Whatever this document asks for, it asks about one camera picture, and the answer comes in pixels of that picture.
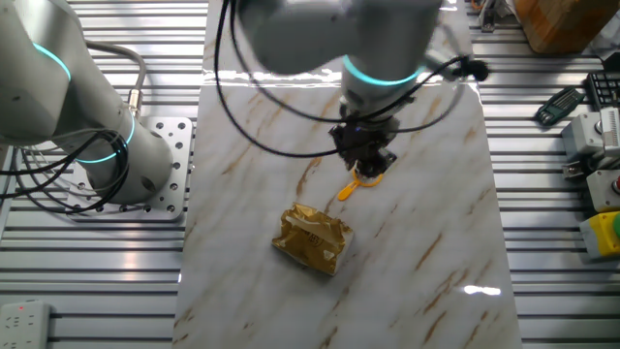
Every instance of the cyan led ring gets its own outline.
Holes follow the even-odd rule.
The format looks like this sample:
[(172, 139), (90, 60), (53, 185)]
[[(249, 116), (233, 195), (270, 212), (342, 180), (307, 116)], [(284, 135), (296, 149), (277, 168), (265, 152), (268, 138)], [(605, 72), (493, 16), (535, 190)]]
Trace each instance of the cyan led ring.
[[(127, 147), (127, 144), (129, 144), (129, 142), (132, 140), (132, 137), (134, 136), (134, 131), (136, 130), (136, 120), (133, 118), (132, 116), (132, 132), (129, 134), (129, 137), (127, 138), (127, 141), (125, 142), (125, 147)], [(82, 164), (98, 164), (104, 161), (107, 161), (111, 158), (113, 158), (114, 156), (116, 156), (116, 152), (113, 152), (112, 154), (106, 156), (105, 158), (101, 158), (99, 160), (78, 160), (80, 163)]]
[(69, 68), (67, 68), (65, 63), (63, 63), (60, 60), (60, 58), (58, 58), (55, 54), (51, 53), (49, 50), (47, 50), (47, 48), (44, 48), (41, 45), (38, 45), (38, 44), (35, 44), (35, 43), (32, 43), (32, 45), (35, 46), (35, 48), (37, 49), (38, 52), (46, 55), (47, 57), (51, 58), (54, 62), (58, 63), (60, 68), (62, 68), (65, 71), (65, 73), (67, 73), (67, 77), (69, 77), (69, 81), (71, 81), (71, 73), (69, 73)]
[(348, 55), (344, 56), (342, 58), (344, 64), (345, 64), (345, 68), (347, 68), (347, 70), (349, 71), (349, 73), (351, 73), (354, 77), (356, 77), (357, 79), (360, 79), (366, 83), (369, 84), (374, 84), (374, 85), (378, 85), (378, 86), (395, 86), (395, 85), (399, 85), (399, 84), (403, 84), (405, 82), (409, 82), (415, 78), (417, 78), (425, 69), (426, 67), (424, 66), (420, 66), (419, 69), (410, 77), (408, 78), (404, 78), (404, 79), (400, 79), (400, 80), (381, 80), (381, 79), (374, 79), (371, 78), (367, 75), (365, 75), (364, 73), (362, 73), (358, 68), (356, 68), (356, 66), (353, 65), (353, 63), (351, 62), (351, 59), (349, 58)]

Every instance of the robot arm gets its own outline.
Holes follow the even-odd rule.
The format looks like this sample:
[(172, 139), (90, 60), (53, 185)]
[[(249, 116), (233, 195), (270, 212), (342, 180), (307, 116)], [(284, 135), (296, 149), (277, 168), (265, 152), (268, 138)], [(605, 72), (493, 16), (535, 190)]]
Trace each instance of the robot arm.
[[(442, 0), (236, 0), (237, 15), (259, 62), (278, 74), (299, 74), (344, 56), (341, 116), (368, 115), (399, 101), (425, 68), (449, 59), (428, 46)], [(448, 80), (458, 78), (446, 69)], [(386, 150), (407, 102), (371, 120), (337, 126), (347, 168), (376, 177), (396, 160)]]
[(0, 133), (21, 143), (40, 143), (56, 130), (71, 78), (38, 52), (44, 48), (33, 45), (12, 0), (0, 0), (0, 9)]

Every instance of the cable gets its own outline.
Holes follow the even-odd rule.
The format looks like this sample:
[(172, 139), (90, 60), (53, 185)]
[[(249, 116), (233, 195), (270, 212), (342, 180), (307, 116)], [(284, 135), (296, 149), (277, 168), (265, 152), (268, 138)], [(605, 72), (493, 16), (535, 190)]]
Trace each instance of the cable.
[(454, 98), (452, 98), (452, 101), (450, 102), (450, 104), (449, 104), (448, 108), (446, 109), (446, 111), (444, 111), (439, 117), (437, 117), (433, 121), (430, 121), (429, 123), (421, 125), (421, 126), (418, 126), (418, 127), (412, 127), (412, 128), (406, 128), (406, 129), (400, 129), (400, 130), (388, 131), (388, 132), (389, 133), (394, 133), (394, 134), (418, 132), (418, 131), (425, 130), (425, 129), (431, 127), (431, 126), (434, 126), (434, 125), (438, 124), (443, 119), (445, 119), (448, 115), (450, 115), (450, 113), (454, 110), (454, 108), (456, 107), (458, 102), (460, 102), (461, 97), (463, 96), (463, 91), (464, 90), (465, 90), (465, 86), (462, 83), (459, 83), (456, 86), (456, 93), (454, 94)]
[[(22, 156), (25, 159), (25, 156), (26, 156), (25, 150), (21, 150), (21, 154), (22, 154)], [(26, 168), (30, 168), (30, 164), (28, 164), (27, 161), (25, 162), (25, 165), (26, 165)], [(40, 185), (39, 180), (33, 174), (31, 174), (30, 176), (32, 177), (32, 180), (34, 181), (35, 184)], [(127, 177), (127, 171), (123, 172), (119, 176), (119, 178), (121, 178), (123, 180), (126, 177)], [(24, 187), (23, 182), (21, 181), (21, 178), (19, 176), (17, 177), (17, 183), (19, 184), (20, 188)], [(98, 202), (94, 203), (93, 205), (85, 207), (85, 208), (71, 206), (71, 205), (68, 205), (68, 204), (60, 201), (58, 198), (56, 198), (53, 195), (51, 195), (51, 193), (49, 193), (46, 188), (43, 188), (41, 190), (41, 192), (43, 192), (48, 198), (50, 198), (55, 203), (57, 203), (57, 204), (59, 204), (61, 206), (64, 206), (65, 208), (68, 208), (69, 211), (67, 211), (66, 209), (62, 209), (62, 208), (44, 206), (43, 204), (39, 203), (39, 201), (37, 199), (32, 197), (31, 194), (26, 194), (26, 196), (28, 197), (28, 199), (30, 199), (30, 201), (33, 204), (35, 204), (36, 206), (38, 206), (39, 208), (41, 208), (43, 210), (46, 210), (46, 211), (49, 211), (49, 212), (53, 212), (53, 213), (75, 214), (75, 213), (82, 213), (82, 212), (86, 212), (88, 210), (97, 209), (99, 207), (102, 207), (103, 205), (105, 205), (109, 201), (109, 199), (111, 199), (118, 192), (118, 190), (120, 189), (121, 186), (122, 186), (122, 184), (118, 185), (117, 187), (114, 187), (114, 189), (111, 189), (110, 192), (107, 195), (105, 195), (104, 197), (102, 197), (101, 200), (99, 200)]]
[[(116, 127), (116, 130), (110, 130), (113, 132), (118, 132), (117, 130), (120, 128), (120, 126), (122, 125), (122, 121), (123, 118), (119, 118), (120, 122), (118, 123), (118, 127)], [(37, 143), (44, 143), (44, 142), (49, 142), (49, 141), (60, 141), (60, 140), (64, 140), (64, 139), (68, 139), (71, 138), (73, 136), (80, 136), (80, 135), (88, 135), (88, 134), (92, 134), (92, 133), (97, 133), (97, 132), (101, 132), (103, 131), (100, 128), (90, 128), (90, 129), (82, 129), (82, 130), (78, 130), (78, 131), (74, 131), (74, 132), (69, 132), (63, 135), (59, 135), (59, 136), (52, 136), (51, 138), (46, 138), (43, 140), (35, 140), (32, 142), (24, 142), (23, 140), (14, 140), (14, 139), (10, 139), (10, 138), (6, 138), (6, 137), (0, 137), (0, 143), (4, 143), (4, 144), (8, 144), (8, 145), (13, 145), (13, 146), (30, 146), (30, 145), (35, 145)]]
[(267, 145), (260, 143), (255, 138), (250, 136), (247, 133), (247, 131), (245, 131), (243, 127), (241, 127), (241, 125), (239, 125), (238, 121), (234, 118), (233, 113), (231, 112), (231, 109), (229, 108), (228, 103), (226, 102), (226, 98), (224, 97), (224, 92), (222, 91), (222, 84), (220, 83), (220, 73), (219, 73), (220, 71), (220, 46), (222, 45), (222, 33), (224, 32), (224, 25), (226, 23), (226, 11), (228, 9), (229, 2), (230, 0), (224, 0), (222, 2), (222, 13), (220, 14), (220, 21), (218, 23), (217, 34), (215, 36), (215, 52), (214, 52), (214, 57), (213, 57), (213, 62), (214, 62), (213, 70), (215, 72), (215, 87), (217, 89), (217, 94), (220, 99), (220, 103), (222, 104), (222, 108), (224, 108), (224, 112), (226, 113), (226, 116), (228, 117), (228, 119), (231, 121), (232, 125), (234, 125), (237, 131), (239, 131), (239, 133), (241, 133), (241, 135), (243, 135), (243, 137), (245, 137), (245, 139), (248, 140), (251, 144), (259, 147), (260, 149), (264, 151), (267, 151), (267, 152), (270, 152), (271, 154), (275, 154), (279, 156), (286, 156), (286, 157), (296, 158), (296, 159), (307, 159), (307, 158), (315, 158), (315, 157), (333, 155), (341, 151), (348, 150), (348, 149), (333, 149), (330, 151), (308, 153), (308, 154), (296, 154), (296, 153), (290, 153), (290, 152), (285, 152), (285, 151), (279, 151), (279, 150), (273, 149)]
[[(334, 153), (338, 153), (338, 152), (342, 152), (342, 151), (346, 151), (348, 149), (336, 149), (336, 150), (332, 150), (332, 151), (328, 151), (328, 152), (323, 152), (323, 153), (314, 153), (314, 154), (294, 154), (294, 153), (288, 153), (288, 152), (282, 152), (273, 148), (270, 148), (264, 144), (259, 143), (256, 139), (252, 138), (245, 130), (243, 130), (243, 128), (239, 125), (239, 123), (236, 121), (236, 119), (234, 118), (232, 112), (230, 111), (230, 108), (226, 102), (226, 99), (224, 97), (224, 93), (222, 92), (222, 85), (221, 82), (219, 80), (219, 59), (220, 59), (220, 48), (221, 48), (221, 43), (222, 43), (222, 35), (223, 35), (223, 31), (224, 31), (224, 25), (226, 23), (226, 15), (227, 15), (227, 10), (228, 10), (228, 6), (231, 6), (231, 20), (230, 20), (230, 30), (231, 30), (231, 37), (232, 37), (232, 45), (234, 47), (234, 51), (235, 54), (237, 56), (237, 59), (239, 60), (242, 68), (244, 69), (244, 72), (248, 75), (250, 81), (252, 83), (254, 83), (257, 88), (262, 92), (263, 95), (265, 95), (265, 97), (267, 97), (267, 99), (271, 100), (272, 102), (274, 102), (275, 104), (279, 105), (281, 108), (287, 110), (287, 111), (291, 111), (299, 116), (305, 117), (305, 118), (309, 118), (315, 121), (320, 121), (320, 122), (334, 122), (334, 123), (350, 123), (350, 122), (359, 122), (362, 120), (369, 120), (372, 119), (374, 117), (383, 115), (389, 111), (391, 111), (392, 109), (399, 107), (400, 105), (402, 105), (403, 103), (407, 102), (411, 96), (417, 92), (425, 83), (427, 83), (431, 78), (441, 74), (444, 70), (446, 70), (447, 67), (449, 67), (450, 65), (460, 62), (461, 63), (461, 68), (459, 69), (459, 71), (461, 73), (476, 73), (477, 77), (481, 76), (481, 67), (479, 67), (479, 65), (482, 65), (482, 68), (484, 70), (486, 70), (486, 66), (483, 63), (480, 64), (475, 64), (475, 63), (479, 63), (479, 62), (470, 62), (470, 59), (468, 56), (466, 55), (459, 55), (457, 57), (454, 57), (453, 59), (449, 60), (448, 62), (442, 64), (439, 68), (437, 68), (435, 71), (433, 71), (433, 73), (428, 76), (423, 82), (416, 84), (414, 87), (412, 87), (407, 93), (403, 94), (400, 98), (398, 98), (396, 101), (394, 101), (393, 103), (391, 103), (390, 105), (382, 108), (379, 111), (374, 111), (370, 114), (367, 114), (365, 116), (357, 116), (357, 117), (348, 117), (346, 119), (327, 119), (327, 118), (322, 118), (322, 117), (318, 117), (318, 116), (313, 116), (313, 115), (309, 115), (305, 112), (302, 111), (298, 111), (295, 108), (287, 105), (286, 103), (278, 100), (275, 96), (273, 96), (269, 91), (267, 91), (266, 89), (264, 89), (263, 87), (261, 87), (261, 85), (259, 84), (259, 82), (257, 80), (254, 79), (254, 77), (252, 76), (252, 74), (250, 74), (249, 72), (249, 68), (247, 63), (245, 62), (245, 60), (242, 57), (242, 54), (240, 52), (240, 49), (238, 47), (237, 41), (236, 41), (236, 36), (235, 36), (235, 31), (234, 31), (234, 18), (235, 18), (235, 6), (236, 6), (236, 1), (235, 0), (224, 0), (223, 4), (222, 4), (222, 11), (220, 13), (220, 20), (218, 23), (218, 30), (217, 30), (217, 35), (216, 35), (216, 39), (215, 39), (215, 52), (214, 52), (214, 72), (215, 72), (215, 79), (216, 79), (216, 88), (217, 88), (217, 92), (218, 92), (218, 96), (220, 99), (220, 103), (222, 104), (227, 117), (229, 118), (229, 120), (232, 122), (232, 124), (234, 125), (234, 127), (248, 140), (250, 141), (250, 143), (258, 146), (259, 148), (261, 148), (262, 150), (268, 151), (272, 154), (276, 154), (276, 155), (280, 155), (280, 156), (287, 156), (287, 157), (293, 157), (293, 158), (306, 158), (306, 157), (317, 157), (317, 156), (326, 156), (326, 155), (331, 155)], [(451, 31), (449, 31), (447, 28), (444, 28), (446, 30), (446, 34), (448, 36), (448, 40), (451, 43), (451, 45), (454, 47), (454, 49), (456, 51), (459, 51), (459, 47), (458, 44), (453, 36), (453, 33)], [(446, 112), (444, 112), (442, 115), (440, 115), (437, 119), (429, 122), (428, 124), (419, 126), (419, 127), (415, 127), (415, 128), (409, 128), (409, 129), (402, 129), (402, 130), (398, 130), (398, 131), (393, 131), (393, 133), (408, 133), (408, 132), (416, 132), (416, 131), (421, 131), (423, 129), (426, 129), (428, 127), (431, 127), (437, 123), (439, 123), (440, 121), (442, 121), (444, 118), (446, 118), (448, 116), (448, 114), (450, 114), (450, 112), (454, 109), (454, 106), (460, 101), (460, 97), (462, 95), (463, 92), (463, 88), (461, 85), (459, 85), (458, 87), (458, 91), (456, 93), (456, 95), (454, 96), (454, 99), (452, 100), (452, 102), (450, 103), (448, 109)]]
[[(49, 181), (47, 181), (44, 184), (40, 184), (38, 179), (35, 178), (33, 174), (31, 174), (32, 179), (35, 182), (35, 184), (37, 184), (37, 186), (35, 188), (39, 188), (39, 190), (37, 190), (37, 191), (42, 191), (50, 199), (52, 199), (53, 201), (55, 201), (59, 205), (64, 206), (65, 208), (68, 208), (69, 210), (66, 210), (66, 209), (63, 209), (63, 208), (57, 208), (57, 207), (47, 207), (47, 206), (44, 206), (41, 203), (39, 203), (34, 197), (32, 197), (30, 195), (33, 192), (34, 188), (24, 189), (23, 182), (21, 181), (21, 178), (19, 176), (16, 178), (17, 179), (17, 183), (19, 184), (19, 187), (21, 188), (21, 192), (18, 195), (26, 195), (36, 206), (38, 206), (41, 209), (44, 209), (46, 211), (54, 212), (54, 213), (67, 213), (67, 214), (81, 213), (81, 212), (85, 212), (87, 210), (97, 209), (99, 207), (102, 207), (107, 202), (109, 202), (109, 200), (111, 200), (111, 198), (113, 198), (118, 193), (118, 191), (123, 186), (123, 184), (124, 184), (124, 182), (125, 182), (125, 180), (127, 178), (128, 171), (129, 171), (128, 152), (127, 152), (124, 140), (122, 140), (122, 138), (118, 138), (116, 136), (113, 136), (113, 134), (110, 133), (110, 132), (102, 132), (102, 133), (99, 133), (99, 134), (97, 134), (96, 136), (93, 137), (93, 139), (97, 139), (97, 138), (103, 138), (106, 141), (110, 142), (110, 145), (112, 146), (114, 151), (116, 151), (118, 153), (117, 160), (116, 160), (116, 166), (117, 166), (116, 176), (120, 179), (120, 180), (117, 179), (117, 180), (114, 181), (113, 187), (106, 193), (106, 195), (104, 195), (101, 198), (101, 200), (99, 200), (98, 202), (94, 203), (91, 206), (84, 207), (84, 208), (69, 206), (66, 203), (63, 203), (62, 201), (60, 201), (59, 199), (53, 197), (47, 191), (46, 183), (48, 183)], [(26, 157), (26, 153), (25, 152), (26, 152), (25, 150), (22, 150), (22, 155), (24, 156), (24, 158)], [(73, 154), (73, 156), (77, 157), (79, 155), (79, 152), (76, 153), (76, 154)], [(26, 165), (26, 168), (30, 170), (30, 164), (27, 161), (25, 162), (25, 165)], [(12, 168), (13, 169), (16, 168), (16, 156), (14, 156), (14, 160), (13, 160), (13, 163), (12, 163)]]
[(136, 80), (135, 89), (141, 90), (144, 86), (144, 79), (146, 78), (146, 63), (144, 63), (144, 58), (134, 51), (123, 48), (117, 45), (106, 44), (106, 43), (97, 43), (92, 42), (90, 40), (86, 40), (86, 46), (91, 49), (96, 49), (103, 52), (116, 53), (120, 55), (124, 55), (129, 57), (131, 60), (135, 61), (139, 65), (139, 73), (138, 79)]
[[(234, 53), (241, 65), (241, 68), (243, 69), (243, 72), (245, 74), (248, 75), (250, 81), (256, 85), (257, 89), (271, 102), (275, 103), (276, 105), (278, 105), (280, 108), (286, 110), (286, 111), (290, 111), (292, 113), (297, 114), (298, 116), (310, 119), (310, 120), (314, 120), (314, 121), (319, 121), (319, 122), (328, 122), (328, 123), (355, 123), (355, 122), (360, 122), (360, 121), (367, 121), (370, 120), (374, 117), (377, 116), (381, 116), (382, 114), (391, 111), (392, 109), (400, 106), (403, 102), (407, 101), (411, 95), (413, 95), (416, 91), (418, 91), (422, 85), (422, 83), (418, 83), (416, 84), (413, 88), (411, 88), (409, 91), (407, 91), (401, 98), (399, 98), (398, 100), (396, 100), (395, 102), (391, 103), (390, 105), (388, 105), (387, 107), (379, 110), (379, 111), (374, 111), (370, 114), (367, 114), (365, 116), (349, 116), (345, 119), (332, 119), (332, 118), (323, 118), (323, 117), (318, 117), (318, 116), (314, 116), (314, 115), (310, 115), (306, 112), (303, 111), (299, 111), (289, 105), (287, 105), (286, 103), (284, 103), (283, 101), (279, 100), (277, 97), (275, 97), (271, 92), (269, 92), (268, 90), (266, 90), (264, 87), (261, 86), (261, 84), (254, 79), (254, 76), (250, 73), (250, 69), (248, 67), (247, 62), (245, 61), (245, 59), (243, 58), (243, 55), (241, 54), (241, 50), (239, 49), (237, 40), (236, 40), (236, 36), (235, 36), (235, 31), (234, 31), (234, 19), (236, 16), (236, 10), (235, 10), (235, 6), (236, 6), (236, 0), (226, 0), (226, 2), (230, 2), (231, 3), (231, 20), (230, 20), (230, 30), (231, 30), (231, 40), (232, 40), (232, 46), (234, 48)], [(222, 7), (222, 13), (220, 14), (221, 16), (226, 16), (226, 12), (224, 11), (224, 4)], [(454, 46), (455, 43), (455, 39), (453, 38), (453, 35), (450, 36), (451, 32), (447, 33), (448, 34), (448, 39), (449, 42)], [(431, 77), (437, 76), (438, 74), (442, 73), (444, 70), (446, 70), (450, 65), (457, 63), (457, 62), (461, 62), (464, 59), (466, 59), (467, 56), (465, 55), (459, 55), (458, 57), (454, 57), (453, 59), (451, 59), (450, 61), (444, 63), (443, 65), (441, 65), (437, 70), (435, 70)]]
[(59, 171), (57, 171), (50, 179), (46, 180), (43, 184), (41, 185), (37, 185), (33, 188), (27, 188), (22, 190), (19, 193), (13, 193), (13, 194), (5, 194), (5, 195), (0, 195), (0, 199), (12, 199), (12, 198), (17, 198), (20, 196), (24, 196), (30, 193), (34, 193), (37, 191), (40, 191), (42, 188), (47, 187), (48, 185), (50, 185), (54, 180), (56, 180), (59, 176), (62, 175), (62, 173), (67, 170), (67, 168), (73, 163), (73, 161), (76, 160), (76, 158), (88, 147), (90, 146), (93, 142), (95, 142), (98, 139), (104, 139), (108, 142), (110, 142), (110, 144), (112, 144), (112, 146), (114, 146), (115, 151), (118, 151), (120, 157), (119, 160), (117, 160), (117, 162), (123, 162), (123, 166), (127, 161), (127, 149), (125, 148), (124, 144), (125, 141), (122, 140), (121, 137), (117, 137), (117, 135), (115, 133), (112, 133), (111, 131), (100, 131), (98, 133), (96, 133), (93, 137), (91, 137), (88, 141), (86, 141), (80, 148), (78, 148), (76, 151), (74, 151), (73, 153), (69, 154), (67, 157), (65, 157), (64, 159), (53, 163), (51, 165), (53, 166), (46, 166), (37, 170), (26, 170), (26, 171), (3, 171), (0, 172), (0, 175), (30, 175), (30, 174), (39, 174), (42, 171), (46, 171), (46, 170), (50, 170), (52, 168), (58, 167), (60, 165), (62, 165), (62, 167), (60, 168)]
[[(37, 155), (34, 153), (34, 151), (37, 151), (37, 152), (39, 153), (39, 155), (43, 158), (43, 160), (44, 160), (47, 164), (49, 164), (49, 161), (46, 159), (45, 155), (42, 153), (42, 151), (41, 151), (41, 150), (38, 150), (38, 149), (34, 149), (34, 150), (33, 150), (33, 149), (27, 149), (27, 148), (26, 148), (25, 150), (26, 150), (26, 151), (28, 151), (28, 152), (30, 152), (30, 153), (32, 154), (32, 158), (33, 158), (33, 160), (35, 161), (35, 163), (37, 164), (37, 167), (39, 167), (39, 168), (40, 168), (40, 167), (41, 167), (41, 164), (39, 163), (39, 160), (37, 159)], [(44, 175), (47, 179), (49, 179), (49, 174), (48, 174), (48, 173), (42, 173), (42, 175)], [(74, 192), (74, 191), (71, 191), (70, 189), (67, 189), (67, 188), (63, 187), (62, 185), (60, 185), (60, 184), (58, 184), (58, 183), (56, 183), (56, 182), (53, 182), (53, 183), (52, 183), (53, 185), (55, 185), (56, 187), (58, 187), (58, 188), (62, 189), (63, 191), (65, 191), (65, 192), (67, 192), (67, 193), (70, 193), (70, 194), (75, 195), (75, 196), (81, 196), (81, 197), (92, 197), (92, 196), (95, 196), (95, 195), (97, 195), (97, 194), (96, 194), (97, 192), (102, 192), (102, 191), (105, 191), (105, 190), (110, 189), (111, 187), (113, 187), (113, 186), (114, 186), (114, 185), (115, 185), (115, 184), (116, 184), (116, 183), (120, 180), (120, 178), (118, 178), (118, 179), (117, 179), (116, 181), (114, 181), (113, 183), (111, 183), (111, 184), (109, 184), (109, 185), (107, 185), (107, 186), (105, 186), (105, 187), (101, 187), (101, 188), (96, 188), (96, 189), (87, 189), (87, 188), (83, 188), (83, 189), (82, 189), (82, 188), (80, 187), (80, 185), (78, 185), (78, 184), (76, 184), (76, 183), (74, 183), (74, 182), (71, 182), (70, 180), (67, 180), (67, 179), (65, 179), (65, 178), (63, 178), (63, 177), (59, 177), (58, 179), (59, 179), (60, 181), (64, 182), (64, 183), (68, 184), (70, 187), (73, 185), (73, 186), (75, 186), (75, 187), (76, 187), (77, 189), (79, 189), (79, 190), (83, 190), (83, 191), (90, 191), (90, 192), (92, 192), (92, 194), (83, 194), (83, 193), (78, 193), (78, 192)]]

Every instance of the yellow device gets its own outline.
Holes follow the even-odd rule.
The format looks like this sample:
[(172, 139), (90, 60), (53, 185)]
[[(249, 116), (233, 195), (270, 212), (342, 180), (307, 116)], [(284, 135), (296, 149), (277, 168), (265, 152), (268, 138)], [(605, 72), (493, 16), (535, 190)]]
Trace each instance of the yellow device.
[(620, 257), (620, 212), (600, 213), (579, 224), (592, 259)]

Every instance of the gray device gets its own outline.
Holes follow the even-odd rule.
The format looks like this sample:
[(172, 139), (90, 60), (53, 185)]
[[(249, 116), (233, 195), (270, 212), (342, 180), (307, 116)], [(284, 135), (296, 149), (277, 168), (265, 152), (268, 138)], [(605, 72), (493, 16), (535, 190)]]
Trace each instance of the gray device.
[(599, 213), (620, 210), (620, 170), (600, 170), (588, 175), (588, 189), (594, 209)]
[(588, 112), (578, 115), (562, 130), (562, 141), (569, 162), (603, 150), (601, 115)]
[(49, 311), (49, 305), (42, 301), (2, 305), (0, 307), (0, 348), (47, 348)]

